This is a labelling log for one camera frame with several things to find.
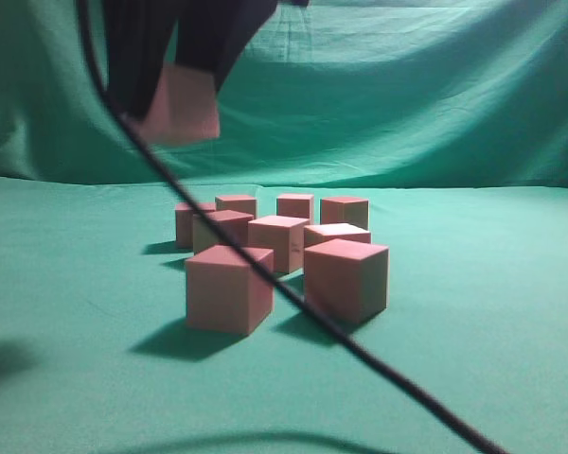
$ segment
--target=black cable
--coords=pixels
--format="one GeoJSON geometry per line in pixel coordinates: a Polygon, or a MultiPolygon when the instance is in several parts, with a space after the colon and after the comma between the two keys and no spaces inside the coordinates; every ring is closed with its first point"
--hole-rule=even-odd
{"type": "Polygon", "coordinates": [[[87,69],[90,72],[90,76],[95,89],[97,90],[98,96],[113,117],[114,121],[122,130],[124,130],[131,142],[136,145],[139,152],[147,160],[148,164],[164,178],[177,196],[189,204],[193,212],[202,219],[210,231],[220,241],[230,246],[262,279],[274,286],[274,288],[284,295],[293,305],[336,339],[359,361],[391,382],[408,396],[412,397],[452,432],[484,454],[507,454],[507,451],[505,451],[502,447],[497,446],[475,428],[472,428],[469,424],[465,423],[462,419],[435,400],[435,398],[423,391],[418,385],[366,351],[361,345],[356,343],[350,336],[341,330],[337,324],[332,322],[330,318],[307,305],[303,299],[274,277],[268,269],[259,264],[231,235],[222,230],[216,222],[214,222],[204,211],[200,209],[198,202],[196,202],[187,193],[186,189],[177,182],[169,169],[154,156],[154,154],[150,151],[150,148],[117,113],[114,102],[110,99],[109,94],[105,91],[101,82],[100,71],[98,69],[91,39],[87,0],[76,0],[76,5],[79,16],[82,51],[86,60],[87,69]]]}

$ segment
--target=stack of cubes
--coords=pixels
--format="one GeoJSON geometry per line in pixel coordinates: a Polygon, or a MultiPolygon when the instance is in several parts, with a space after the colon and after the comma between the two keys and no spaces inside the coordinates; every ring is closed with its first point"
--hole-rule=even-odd
{"type": "MultiPolygon", "coordinates": [[[[257,199],[218,196],[204,213],[269,271],[303,269],[308,304],[358,324],[388,306],[389,248],[371,243],[368,199],[320,200],[315,224],[312,194],[281,194],[276,214],[257,216],[257,199]]],[[[176,244],[192,249],[186,261],[189,327],[248,336],[274,309],[274,289],[216,238],[189,207],[175,209],[176,244]]]]}

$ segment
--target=green cloth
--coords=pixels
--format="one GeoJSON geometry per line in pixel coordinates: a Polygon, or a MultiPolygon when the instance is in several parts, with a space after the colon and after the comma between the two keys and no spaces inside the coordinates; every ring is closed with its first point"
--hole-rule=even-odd
{"type": "MultiPolygon", "coordinates": [[[[191,190],[264,216],[309,189],[191,190]]],[[[368,197],[391,248],[355,339],[511,452],[568,453],[568,189],[313,193],[368,197]]],[[[473,452],[279,295],[244,340],[184,329],[176,202],[0,179],[0,454],[473,452]]]]}
{"type": "MultiPolygon", "coordinates": [[[[191,183],[568,186],[568,0],[281,6],[220,103],[221,139],[159,149],[191,183]]],[[[73,1],[0,1],[0,175],[156,181],[95,98],[73,1]]]]}

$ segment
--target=cube side face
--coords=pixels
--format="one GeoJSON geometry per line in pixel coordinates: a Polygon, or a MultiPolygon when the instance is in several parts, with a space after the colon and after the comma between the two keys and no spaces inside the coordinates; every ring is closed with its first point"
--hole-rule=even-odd
{"type": "Polygon", "coordinates": [[[248,245],[274,251],[274,271],[288,268],[289,229],[266,224],[248,224],[248,245]]]}
{"type": "Polygon", "coordinates": [[[191,328],[248,332],[248,270],[210,263],[186,264],[186,324],[191,328]]]}
{"type": "Polygon", "coordinates": [[[361,318],[365,321],[389,306],[389,249],[363,261],[361,280],[361,318]]]}
{"type": "Polygon", "coordinates": [[[305,218],[313,224],[313,196],[311,199],[277,199],[276,213],[278,216],[291,218],[305,218]]]}
{"type": "Polygon", "coordinates": [[[345,257],[305,251],[305,296],[330,317],[361,319],[360,263],[345,257]]]}
{"type": "Polygon", "coordinates": [[[340,235],[327,235],[324,236],[323,241],[330,241],[332,239],[346,239],[348,241],[357,241],[359,243],[369,243],[372,235],[370,232],[359,232],[357,234],[340,234],[340,235]]]}
{"type": "MultiPolygon", "coordinates": [[[[214,202],[198,203],[205,213],[217,210],[214,202]]],[[[190,249],[193,245],[193,210],[186,203],[177,203],[175,206],[175,244],[178,248],[190,249]]]]}
{"type": "Polygon", "coordinates": [[[202,220],[193,217],[193,227],[191,232],[193,253],[201,253],[202,251],[219,244],[216,236],[208,230],[202,220]]]}
{"type": "Polygon", "coordinates": [[[228,197],[217,197],[215,198],[215,203],[217,205],[217,210],[232,210],[239,211],[241,213],[247,213],[253,215],[253,218],[257,218],[257,199],[249,198],[248,196],[240,197],[239,199],[228,198],[228,197]]]}
{"type": "Polygon", "coordinates": [[[368,201],[354,201],[344,205],[345,222],[368,230],[368,201]]]}
{"type": "Polygon", "coordinates": [[[305,245],[305,226],[310,221],[291,227],[289,233],[288,268],[284,272],[293,272],[303,267],[303,251],[305,245]]]}
{"type": "Polygon", "coordinates": [[[229,219],[220,222],[221,227],[231,235],[240,245],[248,244],[248,221],[251,218],[229,219]]]}
{"type": "Polygon", "coordinates": [[[305,226],[303,232],[303,247],[308,248],[315,244],[324,242],[324,236],[312,229],[311,226],[305,226]]]}
{"type": "MultiPolygon", "coordinates": [[[[274,270],[274,252],[259,260],[269,271],[274,270]]],[[[274,310],[274,287],[261,279],[258,274],[248,269],[248,325],[247,334],[251,334],[274,310]]]]}
{"type": "Polygon", "coordinates": [[[192,243],[193,215],[190,211],[174,212],[175,244],[178,248],[190,248],[192,243]]]}
{"type": "Polygon", "coordinates": [[[338,201],[322,199],[320,201],[320,223],[336,224],[345,221],[343,204],[338,201]]]}

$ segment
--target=green table surface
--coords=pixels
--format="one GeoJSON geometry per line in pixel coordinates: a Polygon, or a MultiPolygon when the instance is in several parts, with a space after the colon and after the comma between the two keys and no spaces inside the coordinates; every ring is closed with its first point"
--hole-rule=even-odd
{"type": "MultiPolygon", "coordinates": [[[[354,338],[511,452],[568,453],[568,189],[311,192],[368,197],[391,248],[354,338]]],[[[279,295],[248,338],[186,329],[176,202],[0,178],[0,454],[473,452],[279,295]]]]}

